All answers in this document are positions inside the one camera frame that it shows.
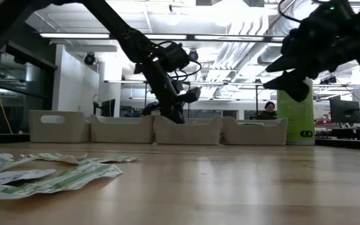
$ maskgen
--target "computer monitor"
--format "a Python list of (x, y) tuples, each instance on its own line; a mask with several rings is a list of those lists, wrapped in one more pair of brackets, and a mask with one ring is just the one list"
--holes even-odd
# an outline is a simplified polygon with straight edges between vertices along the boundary
[(331, 122), (360, 123), (359, 102), (330, 99)]
[(115, 111), (115, 99), (101, 103), (101, 116), (113, 117)]

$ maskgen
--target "bin handle cutout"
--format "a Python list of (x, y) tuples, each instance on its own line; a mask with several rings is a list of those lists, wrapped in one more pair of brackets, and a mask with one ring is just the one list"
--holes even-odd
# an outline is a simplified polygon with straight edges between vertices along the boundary
[(62, 124), (65, 123), (65, 117), (58, 115), (43, 115), (41, 116), (41, 122), (46, 124)]

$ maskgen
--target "window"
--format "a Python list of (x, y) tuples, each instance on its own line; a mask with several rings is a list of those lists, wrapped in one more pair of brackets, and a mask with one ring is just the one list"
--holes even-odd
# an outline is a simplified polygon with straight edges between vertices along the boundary
[[(184, 117), (188, 118), (188, 110), (183, 111)], [(211, 119), (215, 116), (222, 116), (221, 110), (202, 110), (202, 109), (191, 109), (190, 118), (206, 118)]]
[(12, 132), (29, 132), (29, 110), (44, 109), (45, 100), (0, 88), (0, 133), (10, 133), (3, 109)]
[(43, 96), (46, 78), (39, 67), (10, 54), (1, 55), (0, 86)]
[(245, 110), (244, 111), (244, 119), (256, 119), (256, 110)]

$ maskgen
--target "desk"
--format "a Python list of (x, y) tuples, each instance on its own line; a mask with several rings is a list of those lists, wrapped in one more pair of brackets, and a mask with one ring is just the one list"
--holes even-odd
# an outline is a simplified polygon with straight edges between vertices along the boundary
[[(0, 225), (360, 224), (360, 151), (320, 146), (2, 144), (0, 153), (139, 156), (78, 191), (0, 201)], [(68, 169), (34, 161), (15, 169)]]
[(337, 137), (338, 139), (357, 139), (360, 140), (359, 128), (338, 128), (331, 131), (319, 132), (317, 137)]

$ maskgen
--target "wooden table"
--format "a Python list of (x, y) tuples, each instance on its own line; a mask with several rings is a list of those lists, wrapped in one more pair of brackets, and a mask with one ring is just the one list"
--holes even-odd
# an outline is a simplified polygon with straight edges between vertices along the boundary
[[(4, 144), (0, 153), (139, 156), (78, 191), (0, 201), (11, 224), (360, 224), (360, 151), (330, 147)], [(67, 169), (34, 161), (15, 169)]]

